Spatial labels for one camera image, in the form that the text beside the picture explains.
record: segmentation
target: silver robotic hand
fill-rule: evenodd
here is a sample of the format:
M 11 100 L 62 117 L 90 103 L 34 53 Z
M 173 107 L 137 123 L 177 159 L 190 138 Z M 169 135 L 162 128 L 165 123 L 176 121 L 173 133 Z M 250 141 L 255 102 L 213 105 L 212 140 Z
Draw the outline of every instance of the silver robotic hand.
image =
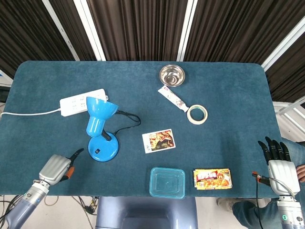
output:
M 301 205 L 295 195 L 300 191 L 300 185 L 295 169 L 291 162 L 289 151 L 284 143 L 278 143 L 265 138 L 269 148 L 261 141 L 261 146 L 268 165 L 269 177 L 257 175 L 260 183 L 269 185 L 274 193 L 279 195 L 277 206 L 283 229 L 305 229 Z
M 48 194 L 49 187 L 72 176 L 74 172 L 73 162 L 83 150 L 83 148 L 77 150 L 70 158 L 56 154 L 51 156 L 40 171 L 39 180 L 34 180 L 32 187 L 6 216 L 9 229 L 20 229 Z

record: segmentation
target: stainless steel bowl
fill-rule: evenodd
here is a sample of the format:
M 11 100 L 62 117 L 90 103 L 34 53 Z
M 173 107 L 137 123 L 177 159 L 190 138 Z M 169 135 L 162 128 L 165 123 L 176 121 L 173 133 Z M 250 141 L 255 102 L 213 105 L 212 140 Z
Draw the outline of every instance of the stainless steel bowl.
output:
M 175 64 L 164 66 L 160 71 L 160 80 L 169 87 L 176 87 L 183 83 L 185 73 L 181 67 Z

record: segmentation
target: tube of ointment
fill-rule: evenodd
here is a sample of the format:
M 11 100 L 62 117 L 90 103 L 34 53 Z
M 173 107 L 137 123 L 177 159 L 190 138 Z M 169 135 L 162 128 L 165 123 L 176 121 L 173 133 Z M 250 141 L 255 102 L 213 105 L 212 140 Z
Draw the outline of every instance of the tube of ointment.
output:
M 185 105 L 185 103 L 178 96 L 176 96 L 167 86 L 164 85 L 158 90 L 158 92 L 160 92 L 165 98 L 167 98 L 169 101 L 171 101 L 184 112 L 187 112 L 187 110 L 189 109 Z

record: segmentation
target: blue desk lamp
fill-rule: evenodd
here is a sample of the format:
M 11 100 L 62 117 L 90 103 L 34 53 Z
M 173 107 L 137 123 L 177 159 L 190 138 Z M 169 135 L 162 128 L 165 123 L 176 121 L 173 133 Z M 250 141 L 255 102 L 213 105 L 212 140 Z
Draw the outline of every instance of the blue desk lamp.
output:
M 87 108 L 90 119 L 86 131 L 92 137 L 88 145 L 89 154 L 94 160 L 110 161 L 117 155 L 119 143 L 112 133 L 104 131 L 104 124 L 119 107 L 102 99 L 87 97 Z

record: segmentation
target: white power strip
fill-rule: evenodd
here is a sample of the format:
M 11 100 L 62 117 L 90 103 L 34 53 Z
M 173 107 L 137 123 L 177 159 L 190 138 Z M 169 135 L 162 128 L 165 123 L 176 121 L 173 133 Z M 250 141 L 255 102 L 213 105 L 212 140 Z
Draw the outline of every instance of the white power strip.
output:
M 104 101 L 108 100 L 108 96 L 106 96 L 104 89 L 99 89 L 96 91 L 64 98 L 59 101 L 61 105 L 61 115 L 67 117 L 70 115 L 87 111 L 87 103 L 86 103 L 87 97 L 94 97 L 94 98 L 102 99 Z

